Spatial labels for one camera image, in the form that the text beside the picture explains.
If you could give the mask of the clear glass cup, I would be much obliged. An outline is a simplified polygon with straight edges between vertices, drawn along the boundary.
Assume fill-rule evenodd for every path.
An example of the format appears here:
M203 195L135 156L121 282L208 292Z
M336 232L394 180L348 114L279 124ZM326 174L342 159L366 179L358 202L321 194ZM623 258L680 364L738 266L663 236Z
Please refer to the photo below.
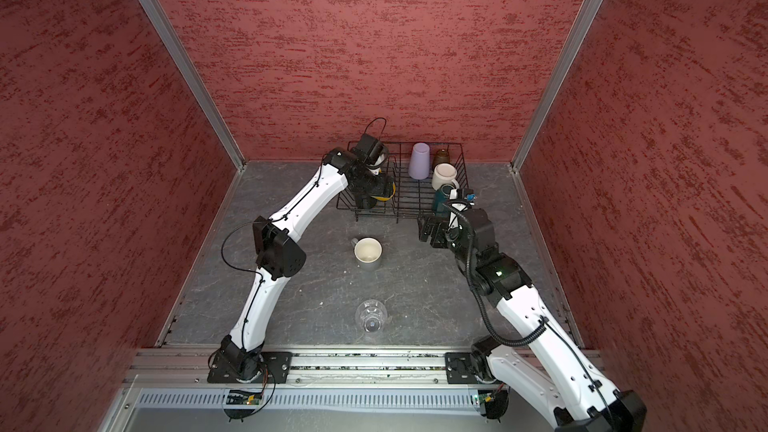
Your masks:
M379 333L388 320L388 311L383 302L375 299L363 301L356 309L355 319L358 326L368 334Z

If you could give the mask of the dark green white-inside mug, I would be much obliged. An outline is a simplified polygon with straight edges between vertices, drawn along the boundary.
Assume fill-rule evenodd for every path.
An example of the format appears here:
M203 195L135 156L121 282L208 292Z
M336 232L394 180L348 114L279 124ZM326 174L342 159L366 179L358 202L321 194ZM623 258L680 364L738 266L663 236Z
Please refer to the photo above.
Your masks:
M435 191L432 203L432 211L438 217L445 217L449 211L443 204L451 199L452 192L456 189L453 184L443 184Z

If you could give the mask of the white mug red inside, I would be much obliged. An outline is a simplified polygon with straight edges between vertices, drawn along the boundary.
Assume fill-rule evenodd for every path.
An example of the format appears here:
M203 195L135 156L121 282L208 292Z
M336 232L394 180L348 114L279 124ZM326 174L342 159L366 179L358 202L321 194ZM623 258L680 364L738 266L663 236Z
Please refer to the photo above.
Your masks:
M431 185L435 191L438 191L445 185L458 189L460 184L458 182L457 169L450 163L437 164L433 170Z

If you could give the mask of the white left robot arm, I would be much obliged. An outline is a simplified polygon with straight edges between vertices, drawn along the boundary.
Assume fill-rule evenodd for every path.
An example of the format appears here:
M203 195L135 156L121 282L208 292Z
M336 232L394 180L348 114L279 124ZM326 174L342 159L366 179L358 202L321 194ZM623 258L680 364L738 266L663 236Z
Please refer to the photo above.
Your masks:
M209 383L253 383L267 377L262 358L266 330L278 299L290 278L306 262L299 241L323 208L349 189L363 197L394 186L382 171L389 151L384 145L358 144L351 150L335 148L325 154L313 177L281 209L249 223L256 252L253 286L243 310L209 358Z

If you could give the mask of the right aluminium corner post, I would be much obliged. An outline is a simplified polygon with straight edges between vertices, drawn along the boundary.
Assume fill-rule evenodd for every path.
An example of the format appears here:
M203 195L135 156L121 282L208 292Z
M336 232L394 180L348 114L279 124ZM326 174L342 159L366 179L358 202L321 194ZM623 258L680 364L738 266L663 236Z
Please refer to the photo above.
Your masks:
M552 106L563 86L568 73L578 56L584 40L600 10L604 0L582 0L577 15L568 32L553 71L533 112L529 126L515 152L511 170L515 174L522 171L523 165L532 150L534 142L542 130Z

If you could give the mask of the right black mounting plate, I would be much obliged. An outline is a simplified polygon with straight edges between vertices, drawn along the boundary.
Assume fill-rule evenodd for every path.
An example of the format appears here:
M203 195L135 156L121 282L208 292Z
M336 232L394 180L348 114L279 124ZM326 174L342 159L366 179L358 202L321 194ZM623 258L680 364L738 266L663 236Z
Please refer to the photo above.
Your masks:
M488 357L479 352L447 352L444 359L449 384L502 384L492 375Z

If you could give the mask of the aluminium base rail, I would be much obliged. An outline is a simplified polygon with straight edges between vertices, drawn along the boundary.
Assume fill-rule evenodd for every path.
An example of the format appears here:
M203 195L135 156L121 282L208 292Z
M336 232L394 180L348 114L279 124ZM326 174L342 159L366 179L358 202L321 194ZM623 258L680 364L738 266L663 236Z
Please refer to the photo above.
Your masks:
M280 347L293 359L284 384L210 384L210 346L139 350L123 381L121 408L254 411L320 409L472 415L497 386L449 384L443 350L426 347Z

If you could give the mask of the aluminium corner post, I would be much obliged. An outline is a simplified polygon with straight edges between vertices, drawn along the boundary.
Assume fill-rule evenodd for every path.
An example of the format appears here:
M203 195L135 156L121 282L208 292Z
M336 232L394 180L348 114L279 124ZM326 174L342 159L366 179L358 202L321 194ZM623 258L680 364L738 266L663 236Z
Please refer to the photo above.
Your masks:
M532 150L534 142L542 130L552 106L563 86L568 73L578 56L584 40L600 10L604 0L582 0L577 15L568 32L553 71L533 112L529 126L515 152L511 170L515 174L522 171L523 165Z
M138 1L197 104L203 111L220 144L225 149L236 170L242 172L246 167L247 160L236 143L229 127L226 125L219 108L182 44L160 0Z

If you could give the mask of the black mounting plate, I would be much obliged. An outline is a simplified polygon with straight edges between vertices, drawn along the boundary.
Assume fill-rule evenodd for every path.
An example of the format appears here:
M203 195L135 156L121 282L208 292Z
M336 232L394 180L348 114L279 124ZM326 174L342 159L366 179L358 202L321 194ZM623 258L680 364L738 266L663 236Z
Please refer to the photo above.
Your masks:
M502 384L492 375L488 357L479 352L447 352L444 359L449 384Z
M262 352L260 371L251 379L238 379L236 373L232 372L225 364L225 360L220 358L220 354L215 352L209 360L209 372L206 382L210 384L256 385L263 382L265 377L264 370L267 370L267 381L284 384L287 381L292 359L293 354L291 352Z

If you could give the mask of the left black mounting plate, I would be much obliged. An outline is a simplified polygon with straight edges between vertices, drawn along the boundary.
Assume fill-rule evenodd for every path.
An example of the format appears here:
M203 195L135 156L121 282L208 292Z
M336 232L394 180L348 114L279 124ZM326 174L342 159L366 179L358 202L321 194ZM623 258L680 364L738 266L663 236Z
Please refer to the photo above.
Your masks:
M293 354L291 352L262 352L260 371L251 379L238 379L236 373L232 372L225 364L225 360L220 358L220 354L215 352L209 360L209 372L206 382L210 384L256 385L263 382L265 377L264 370L267 370L267 381L284 384L287 381L292 359Z

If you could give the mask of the yellow mug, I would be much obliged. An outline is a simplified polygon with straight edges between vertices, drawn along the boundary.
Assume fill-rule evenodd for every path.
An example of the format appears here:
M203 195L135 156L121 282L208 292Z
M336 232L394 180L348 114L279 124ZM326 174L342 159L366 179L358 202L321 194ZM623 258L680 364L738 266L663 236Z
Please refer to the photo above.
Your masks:
M370 197L379 202L388 202L396 195L396 184L393 181L382 183L371 192Z

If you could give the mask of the small cream mug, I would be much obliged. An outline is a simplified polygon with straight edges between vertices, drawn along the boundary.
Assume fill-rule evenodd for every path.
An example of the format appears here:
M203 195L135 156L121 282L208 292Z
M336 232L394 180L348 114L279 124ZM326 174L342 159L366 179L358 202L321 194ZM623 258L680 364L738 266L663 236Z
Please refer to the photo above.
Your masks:
M373 271L380 267L383 256L382 244L375 238L353 238L353 254L357 265L365 271Z

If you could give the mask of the lilac plastic cup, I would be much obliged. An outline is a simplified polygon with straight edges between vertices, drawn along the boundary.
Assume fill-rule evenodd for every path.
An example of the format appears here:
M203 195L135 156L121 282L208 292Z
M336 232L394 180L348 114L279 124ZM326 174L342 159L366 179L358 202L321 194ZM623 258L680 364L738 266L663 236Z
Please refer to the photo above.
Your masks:
M409 176L417 181L426 180L431 171L430 146L424 142L415 143L408 165Z

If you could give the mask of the left aluminium corner post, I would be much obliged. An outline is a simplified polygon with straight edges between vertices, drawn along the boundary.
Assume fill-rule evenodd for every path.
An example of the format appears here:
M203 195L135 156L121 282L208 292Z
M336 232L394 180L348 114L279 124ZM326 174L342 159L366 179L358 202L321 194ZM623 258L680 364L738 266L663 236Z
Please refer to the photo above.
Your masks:
M225 149L236 170L242 172L246 167L247 160L236 143L229 127L226 125L219 108L182 44L160 0L138 1L197 104L203 111L220 144Z

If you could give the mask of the brown gold textured cup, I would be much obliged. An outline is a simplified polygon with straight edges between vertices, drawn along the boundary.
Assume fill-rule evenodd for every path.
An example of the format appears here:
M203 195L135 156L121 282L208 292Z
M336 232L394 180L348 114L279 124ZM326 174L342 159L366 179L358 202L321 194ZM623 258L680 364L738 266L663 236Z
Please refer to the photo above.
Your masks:
M435 152L433 157L432 168L435 169L437 166L441 164L450 164L450 163L451 163L451 157L450 157L449 151L445 148L438 149Z

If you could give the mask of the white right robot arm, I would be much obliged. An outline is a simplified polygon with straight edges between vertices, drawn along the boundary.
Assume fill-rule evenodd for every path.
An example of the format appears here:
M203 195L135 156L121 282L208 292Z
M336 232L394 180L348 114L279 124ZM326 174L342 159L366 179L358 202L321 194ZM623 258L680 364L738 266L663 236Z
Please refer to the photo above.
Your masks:
M474 344L471 373L500 382L556 431L640 431L647 407L622 391L559 325L523 268L501 252L487 213L450 201L417 220L419 239L454 254L488 337Z

